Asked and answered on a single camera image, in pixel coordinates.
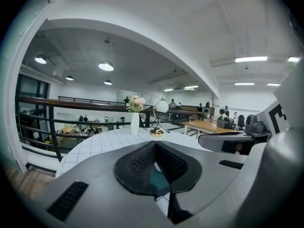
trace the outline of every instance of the ceiling light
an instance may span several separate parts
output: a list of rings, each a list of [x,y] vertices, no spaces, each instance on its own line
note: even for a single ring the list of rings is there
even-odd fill
[[[281,84],[267,84],[268,86],[280,86]]]
[[[289,57],[288,62],[299,62],[301,59],[298,57]]]
[[[193,89],[193,88],[198,88],[199,86],[198,85],[195,85],[195,86],[187,86],[187,87],[184,87],[184,89]]]
[[[105,85],[108,85],[108,86],[111,86],[112,85],[112,82],[110,80],[105,80],[104,82]]]
[[[110,61],[103,61],[98,64],[98,67],[104,71],[113,71],[113,64]]]
[[[41,64],[46,64],[47,63],[47,57],[43,54],[37,56],[35,58],[35,61],[38,62],[38,63],[41,63]]]
[[[74,79],[73,79],[73,77],[72,77],[71,75],[66,76],[66,79],[67,79],[67,80],[71,80],[71,81],[73,81],[73,80],[74,80]]]
[[[235,85],[239,85],[239,86],[252,86],[252,85],[254,85],[255,83],[235,83]]]
[[[239,57],[239,58],[236,58],[236,63],[266,61],[267,59],[268,59],[268,57]]]

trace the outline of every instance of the wooden handrail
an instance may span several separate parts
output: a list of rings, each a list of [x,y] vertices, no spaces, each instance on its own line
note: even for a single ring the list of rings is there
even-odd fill
[[[94,103],[68,102],[68,101],[50,100],[44,98],[26,97],[26,96],[18,96],[18,95],[15,97],[15,99],[16,101],[24,102],[24,103],[47,105],[47,106],[61,107],[61,108],[108,111],[108,112],[128,112],[127,107],[123,105],[98,105]],[[152,108],[148,108],[141,111],[141,113],[152,113],[152,112],[153,112]],[[202,112],[168,110],[167,114],[193,115],[193,114],[202,114]]]

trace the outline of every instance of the white table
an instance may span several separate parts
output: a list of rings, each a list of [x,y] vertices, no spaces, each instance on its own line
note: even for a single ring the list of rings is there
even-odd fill
[[[81,161],[104,152],[116,150],[129,146],[131,144],[142,143],[145,141],[169,141],[172,143],[184,145],[190,148],[206,150],[202,148],[196,138],[170,131],[165,132],[161,138],[152,137],[150,135],[150,129],[139,128],[137,136],[131,135],[130,128],[116,129],[94,135],[73,148],[61,161],[60,167],[56,172],[56,178],[73,168]],[[157,205],[167,215],[169,206],[169,193],[157,199]]]

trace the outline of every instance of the round ceiling light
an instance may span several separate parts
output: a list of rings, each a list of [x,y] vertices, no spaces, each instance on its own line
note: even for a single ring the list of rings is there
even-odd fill
[[[104,71],[113,71],[113,64],[110,61],[102,61],[98,67]]]
[[[35,61],[38,62],[38,63],[41,63],[41,64],[46,64],[47,63],[47,57],[43,54],[37,56],[35,58]]]
[[[112,85],[112,82],[110,80],[105,80],[104,82],[105,85],[108,85],[108,86],[111,86]]]
[[[74,79],[73,79],[73,77],[72,77],[71,75],[66,76],[66,79],[67,79],[67,80],[71,80],[71,81],[73,81],[73,80],[74,80]]]

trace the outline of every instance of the desk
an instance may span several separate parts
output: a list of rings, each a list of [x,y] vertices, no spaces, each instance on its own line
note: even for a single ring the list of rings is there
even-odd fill
[[[185,125],[184,135],[187,135],[188,128],[193,128],[197,130],[196,138],[198,138],[200,131],[206,133],[226,133],[226,132],[233,132],[235,130],[226,129],[222,127],[216,126],[216,123],[212,122],[205,122],[203,120],[196,120],[182,123]]]
[[[157,138],[150,135],[151,129],[152,128],[139,128],[136,136],[131,135],[130,128],[116,129],[94,135],[82,141],[62,159],[59,169],[56,172],[56,178],[91,156],[145,141],[169,141],[194,149],[210,151],[201,147],[197,139],[190,136],[170,131],[170,133],[165,132],[163,137]],[[165,215],[167,215],[166,212],[168,211],[169,196],[170,195],[168,193],[157,199],[156,202]]]

